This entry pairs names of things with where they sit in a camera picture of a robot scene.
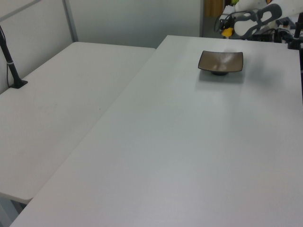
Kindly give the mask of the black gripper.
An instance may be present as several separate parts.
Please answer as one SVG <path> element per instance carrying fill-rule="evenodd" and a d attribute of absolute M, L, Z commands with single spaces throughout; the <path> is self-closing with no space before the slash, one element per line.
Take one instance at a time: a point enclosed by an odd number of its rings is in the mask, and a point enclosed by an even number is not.
<path fill-rule="evenodd" d="M 230 13 L 228 15 L 222 14 L 220 17 L 220 30 L 226 30 L 228 28 L 234 29 L 235 24 L 235 13 Z"/>

